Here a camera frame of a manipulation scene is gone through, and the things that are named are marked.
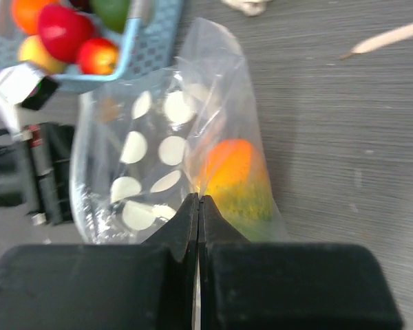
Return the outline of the fake yellow peach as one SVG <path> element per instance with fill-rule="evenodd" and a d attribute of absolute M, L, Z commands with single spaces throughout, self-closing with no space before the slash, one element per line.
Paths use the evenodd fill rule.
<path fill-rule="evenodd" d="M 66 64 L 55 59 L 44 47 L 38 35 L 27 37 L 19 46 L 18 61 L 30 61 L 49 74 L 61 74 Z"/>

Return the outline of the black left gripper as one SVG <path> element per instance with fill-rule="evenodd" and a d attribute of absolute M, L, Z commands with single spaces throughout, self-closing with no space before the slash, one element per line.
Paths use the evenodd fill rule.
<path fill-rule="evenodd" d="M 72 221 L 69 196 L 74 126 L 45 122 L 28 125 L 20 141 L 23 200 L 34 225 Z"/>

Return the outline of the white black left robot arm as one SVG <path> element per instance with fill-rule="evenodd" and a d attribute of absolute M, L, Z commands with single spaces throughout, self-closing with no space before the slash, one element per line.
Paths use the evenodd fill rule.
<path fill-rule="evenodd" d="M 24 205 L 35 224 L 69 223 L 74 127 L 46 122 L 28 133 L 29 140 L 0 146 L 0 207 Z"/>

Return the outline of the fake green orange mango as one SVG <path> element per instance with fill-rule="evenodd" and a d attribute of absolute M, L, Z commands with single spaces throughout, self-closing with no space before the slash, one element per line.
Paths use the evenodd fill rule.
<path fill-rule="evenodd" d="M 264 154 L 244 139 L 216 144 L 194 179 L 201 195 L 213 198 L 221 215 L 247 239 L 270 238 L 273 197 Z"/>

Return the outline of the fake red pomegranate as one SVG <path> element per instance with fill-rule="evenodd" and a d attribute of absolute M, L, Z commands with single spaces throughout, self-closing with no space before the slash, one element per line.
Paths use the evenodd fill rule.
<path fill-rule="evenodd" d="M 97 35 L 92 20 L 59 4 L 44 6 L 38 17 L 37 33 L 55 59 L 74 63 L 81 45 Z"/>

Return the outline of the fake red pear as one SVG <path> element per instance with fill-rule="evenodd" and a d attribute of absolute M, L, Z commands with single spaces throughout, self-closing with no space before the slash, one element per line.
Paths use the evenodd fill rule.
<path fill-rule="evenodd" d="M 82 74 L 107 76 L 114 73 L 118 46 L 106 38 L 91 38 L 81 45 L 76 64 Z"/>

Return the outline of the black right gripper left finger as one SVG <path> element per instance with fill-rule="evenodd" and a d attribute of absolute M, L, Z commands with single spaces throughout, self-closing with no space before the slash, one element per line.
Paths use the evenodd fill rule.
<path fill-rule="evenodd" d="M 20 245 L 0 258 L 0 329 L 193 329 L 199 199 L 135 245 Z"/>

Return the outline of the fake yellow lemon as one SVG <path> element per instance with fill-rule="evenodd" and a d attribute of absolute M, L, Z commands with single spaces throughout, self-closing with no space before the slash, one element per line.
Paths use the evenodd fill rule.
<path fill-rule="evenodd" d="M 91 0 L 90 5 L 105 27 L 117 33 L 123 33 L 130 0 Z"/>

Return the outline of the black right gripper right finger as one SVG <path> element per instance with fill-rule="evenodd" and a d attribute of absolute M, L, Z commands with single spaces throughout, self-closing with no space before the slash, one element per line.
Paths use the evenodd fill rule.
<path fill-rule="evenodd" d="M 199 208 L 201 329 L 401 329 L 371 251 L 345 243 L 251 243 Z"/>

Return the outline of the fake dark purple eggplant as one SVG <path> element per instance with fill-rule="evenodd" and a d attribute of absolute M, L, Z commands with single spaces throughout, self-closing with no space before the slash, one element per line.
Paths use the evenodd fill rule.
<path fill-rule="evenodd" d="M 91 14 L 93 12 L 90 0 L 69 0 L 71 6 L 81 12 Z"/>

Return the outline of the clear zip top bag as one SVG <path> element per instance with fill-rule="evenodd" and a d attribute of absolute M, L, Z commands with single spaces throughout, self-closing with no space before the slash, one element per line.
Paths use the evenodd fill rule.
<path fill-rule="evenodd" d="M 219 142 L 244 139 L 264 154 L 244 52 L 227 28 L 203 18 L 172 67 L 84 93 L 80 110 L 70 197 L 86 243 L 142 243 L 188 195 L 206 196 L 194 179 Z M 287 239 L 274 199 L 270 229 L 265 241 Z"/>

